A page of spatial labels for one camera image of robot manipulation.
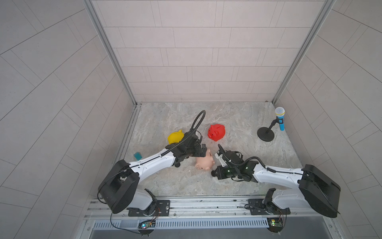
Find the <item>teal plug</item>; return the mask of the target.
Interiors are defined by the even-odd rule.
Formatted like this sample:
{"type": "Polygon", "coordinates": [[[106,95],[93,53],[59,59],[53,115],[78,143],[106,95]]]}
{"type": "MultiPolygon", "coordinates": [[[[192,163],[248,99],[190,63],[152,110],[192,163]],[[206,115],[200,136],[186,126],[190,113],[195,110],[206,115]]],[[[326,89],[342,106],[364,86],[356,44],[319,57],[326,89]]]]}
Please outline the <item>teal plug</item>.
{"type": "Polygon", "coordinates": [[[136,153],[134,153],[133,156],[134,156],[134,158],[135,158],[137,161],[139,161],[139,160],[141,160],[141,159],[143,158],[140,152],[136,152],[136,153]]]}

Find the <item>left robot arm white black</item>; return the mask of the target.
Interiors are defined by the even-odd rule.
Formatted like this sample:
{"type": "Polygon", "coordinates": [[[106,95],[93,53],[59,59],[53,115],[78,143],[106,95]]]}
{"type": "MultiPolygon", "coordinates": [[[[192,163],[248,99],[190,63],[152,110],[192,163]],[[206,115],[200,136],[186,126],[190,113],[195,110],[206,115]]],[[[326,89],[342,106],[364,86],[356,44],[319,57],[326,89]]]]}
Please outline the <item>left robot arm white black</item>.
{"type": "Polygon", "coordinates": [[[187,132],[178,143],[169,144],[160,152],[135,162],[118,161],[98,187],[97,194],[112,213],[132,210],[151,216],[157,208],[157,198],[139,186],[149,176],[168,167],[180,167],[189,157],[206,156],[207,147],[202,136],[187,132]]]}

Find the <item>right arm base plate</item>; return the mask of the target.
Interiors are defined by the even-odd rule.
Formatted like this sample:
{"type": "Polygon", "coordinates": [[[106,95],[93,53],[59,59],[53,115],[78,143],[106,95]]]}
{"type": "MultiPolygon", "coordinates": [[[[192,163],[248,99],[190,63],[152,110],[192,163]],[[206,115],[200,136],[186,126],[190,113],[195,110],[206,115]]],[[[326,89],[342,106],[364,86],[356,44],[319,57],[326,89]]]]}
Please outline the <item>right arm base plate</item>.
{"type": "Polygon", "coordinates": [[[264,199],[249,199],[244,208],[249,210],[251,215],[290,215],[289,208],[280,209],[272,201],[265,203],[264,199]]]}

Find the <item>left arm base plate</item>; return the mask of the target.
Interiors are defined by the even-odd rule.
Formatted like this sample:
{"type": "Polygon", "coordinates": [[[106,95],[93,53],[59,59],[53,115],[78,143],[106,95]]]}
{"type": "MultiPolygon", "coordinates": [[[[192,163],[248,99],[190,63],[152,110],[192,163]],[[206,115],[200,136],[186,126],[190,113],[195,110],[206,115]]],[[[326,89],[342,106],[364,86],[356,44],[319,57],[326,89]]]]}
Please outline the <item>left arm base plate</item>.
{"type": "Polygon", "coordinates": [[[147,209],[127,208],[129,217],[167,217],[169,216],[170,200],[154,200],[147,209]]]}

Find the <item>red piggy bank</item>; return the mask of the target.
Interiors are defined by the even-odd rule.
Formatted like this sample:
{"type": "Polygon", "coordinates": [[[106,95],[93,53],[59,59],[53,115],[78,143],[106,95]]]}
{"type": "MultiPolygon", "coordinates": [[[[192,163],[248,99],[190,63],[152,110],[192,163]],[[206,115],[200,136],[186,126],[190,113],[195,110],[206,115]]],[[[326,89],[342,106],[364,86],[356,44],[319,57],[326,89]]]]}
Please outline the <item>red piggy bank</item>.
{"type": "Polygon", "coordinates": [[[212,124],[208,130],[208,137],[213,141],[219,141],[225,136],[225,126],[222,124],[212,124]]]}

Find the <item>yellow piggy bank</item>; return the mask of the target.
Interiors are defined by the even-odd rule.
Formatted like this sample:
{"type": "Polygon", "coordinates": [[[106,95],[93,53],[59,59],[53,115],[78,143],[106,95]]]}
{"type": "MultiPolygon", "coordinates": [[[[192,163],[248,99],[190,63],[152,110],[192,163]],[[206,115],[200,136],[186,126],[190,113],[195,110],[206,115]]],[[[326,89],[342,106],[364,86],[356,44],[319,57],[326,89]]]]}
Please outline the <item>yellow piggy bank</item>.
{"type": "Polygon", "coordinates": [[[185,134],[181,129],[179,131],[173,132],[168,136],[168,143],[179,143],[184,138],[184,135],[185,134]]]}

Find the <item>pink piggy bank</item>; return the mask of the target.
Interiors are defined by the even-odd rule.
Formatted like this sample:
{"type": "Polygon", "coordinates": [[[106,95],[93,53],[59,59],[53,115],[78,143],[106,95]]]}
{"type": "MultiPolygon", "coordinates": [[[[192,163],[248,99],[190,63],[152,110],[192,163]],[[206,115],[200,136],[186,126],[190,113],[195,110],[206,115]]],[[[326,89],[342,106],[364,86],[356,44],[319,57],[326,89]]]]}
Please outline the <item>pink piggy bank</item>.
{"type": "Polygon", "coordinates": [[[200,170],[209,171],[215,165],[212,153],[210,149],[207,149],[205,157],[196,157],[195,167],[200,170]]]}

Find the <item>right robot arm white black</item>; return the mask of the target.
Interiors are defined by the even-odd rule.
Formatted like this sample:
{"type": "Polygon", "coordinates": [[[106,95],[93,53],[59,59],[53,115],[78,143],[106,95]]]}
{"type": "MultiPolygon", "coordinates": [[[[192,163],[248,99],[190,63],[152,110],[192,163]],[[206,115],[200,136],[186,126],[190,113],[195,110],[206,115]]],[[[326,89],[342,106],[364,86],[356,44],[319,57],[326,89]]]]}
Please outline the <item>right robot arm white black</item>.
{"type": "Polygon", "coordinates": [[[281,168],[266,165],[253,156],[246,160],[238,151],[220,149],[215,155],[221,165],[212,171],[219,180],[271,183],[286,190],[271,188],[260,204],[270,214],[288,214],[290,208],[313,209],[328,218],[339,215],[341,187],[314,165],[304,168],[281,168]]]}

